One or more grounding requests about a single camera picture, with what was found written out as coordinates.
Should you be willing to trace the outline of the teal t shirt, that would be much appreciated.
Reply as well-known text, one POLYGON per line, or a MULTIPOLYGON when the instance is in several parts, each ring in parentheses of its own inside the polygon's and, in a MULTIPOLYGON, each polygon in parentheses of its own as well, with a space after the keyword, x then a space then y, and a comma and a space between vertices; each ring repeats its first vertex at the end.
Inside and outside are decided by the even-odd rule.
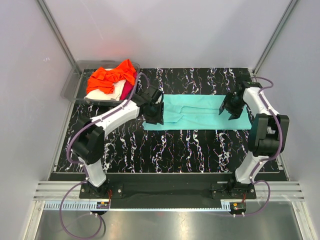
POLYGON ((146 131, 249 130, 252 126, 244 109, 237 119, 226 110, 219 114, 224 95, 165 94, 163 124, 143 122, 146 131))

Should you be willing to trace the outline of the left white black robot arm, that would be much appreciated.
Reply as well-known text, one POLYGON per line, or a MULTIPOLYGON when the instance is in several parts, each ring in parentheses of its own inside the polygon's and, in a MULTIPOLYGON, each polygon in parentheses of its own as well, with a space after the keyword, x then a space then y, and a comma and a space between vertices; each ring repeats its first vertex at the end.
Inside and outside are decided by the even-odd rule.
POLYGON ((164 124, 164 93, 161 90, 151 85, 142 93, 132 94, 117 107, 78 122, 80 129, 69 142, 67 159, 71 161, 71 153, 77 156, 76 162, 82 165, 86 175, 82 185, 95 197, 103 198, 110 192, 101 160, 105 154, 105 138, 139 117, 149 124, 164 124))

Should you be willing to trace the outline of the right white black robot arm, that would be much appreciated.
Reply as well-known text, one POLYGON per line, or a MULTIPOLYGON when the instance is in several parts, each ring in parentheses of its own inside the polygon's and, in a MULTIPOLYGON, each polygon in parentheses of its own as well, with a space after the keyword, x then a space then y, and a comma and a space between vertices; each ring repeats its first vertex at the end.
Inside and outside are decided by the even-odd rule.
POLYGON ((285 148, 290 119, 272 107, 265 97, 265 89, 259 82, 242 81, 234 92, 225 96, 219 108, 219 114, 227 111, 230 120, 240 118, 245 106, 254 115, 247 141, 248 153, 223 190, 235 199, 254 189, 257 173, 285 148))

